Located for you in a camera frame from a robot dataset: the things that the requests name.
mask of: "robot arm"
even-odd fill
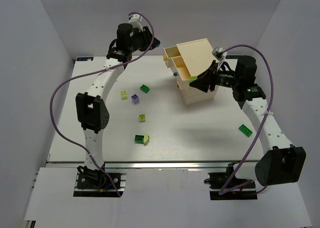
[[[216,48],[212,52],[219,63],[214,60],[211,66],[189,85],[203,92],[213,91],[216,85],[232,88],[234,99],[258,132],[267,113],[268,103],[263,90],[255,83],[256,60],[250,56],[241,56],[233,71],[223,62],[225,53],[221,54],[221,51],[221,48]],[[297,182],[306,153],[302,147],[292,145],[272,113],[268,113],[259,138],[264,156],[259,162],[243,163],[235,177],[257,180],[263,186]]]
[[[104,64],[108,72],[99,74],[87,91],[78,93],[75,98],[77,118],[84,131],[85,146],[99,167],[103,167],[105,163],[102,155],[103,131],[110,118],[105,101],[113,84],[126,69],[126,66],[116,69],[110,67],[130,61],[133,52],[145,51],[150,45],[152,34],[147,26],[142,27],[141,19],[140,15],[133,15],[128,23],[118,26],[117,39],[111,42]],[[154,38],[151,50],[159,45],[160,41]],[[88,154],[84,167],[80,166],[78,170],[92,182],[99,183],[104,178],[104,174],[92,163]]]

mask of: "dark green block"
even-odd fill
[[[146,85],[143,84],[143,85],[140,87],[140,90],[143,91],[143,92],[145,92],[145,93],[148,93],[148,92],[150,91],[150,88],[149,88],[148,86],[146,86]]]
[[[138,144],[143,144],[144,143],[144,135],[136,135],[134,138],[134,141]]]
[[[250,137],[250,136],[252,135],[252,131],[249,130],[244,124],[239,127],[239,130],[240,130],[243,134],[245,134],[247,137]]]

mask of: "purple block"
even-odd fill
[[[132,102],[133,102],[134,104],[137,104],[137,103],[139,102],[139,97],[138,97],[138,95],[137,95],[137,94],[133,94],[133,95],[131,96],[131,100],[132,100]]]

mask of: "gray wall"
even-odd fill
[[[107,54],[131,11],[152,21],[162,47],[208,38],[256,45],[280,0],[41,0],[72,58]],[[162,54],[156,49],[151,54]]]
[[[72,60],[40,0],[0,0],[0,20],[0,226],[16,228],[50,148],[49,99]]]
[[[313,227],[320,227],[320,4],[319,0],[281,0],[258,46],[274,79],[272,111],[287,137],[306,150],[298,182]],[[270,94],[265,65],[258,80]]]

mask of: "table surface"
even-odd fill
[[[73,197],[76,176],[75,168],[41,168],[25,219],[35,228],[311,226],[296,183],[270,186],[258,200],[216,201],[205,170],[131,169],[121,198],[97,198]]]
[[[103,68],[105,57],[93,61],[75,63],[72,76]],[[236,60],[228,60],[231,68]],[[77,120],[75,97],[84,93],[96,79],[96,75],[70,83],[58,127],[68,138],[85,144],[81,124]],[[142,84],[150,91],[140,90]],[[127,100],[121,100],[125,90]],[[133,104],[131,97],[137,94],[140,103]],[[219,87],[214,100],[186,106],[162,56],[144,56],[129,64],[111,89],[106,107],[110,121],[103,134],[102,153],[107,162],[154,162],[154,161],[231,161],[240,160],[255,132],[233,99],[232,90]],[[146,122],[139,123],[139,114],[145,114]],[[244,124],[253,131],[246,137],[238,128]],[[150,135],[150,142],[135,144],[136,134]],[[258,141],[248,160],[263,156]],[[48,161],[82,162],[85,152],[54,135]]]

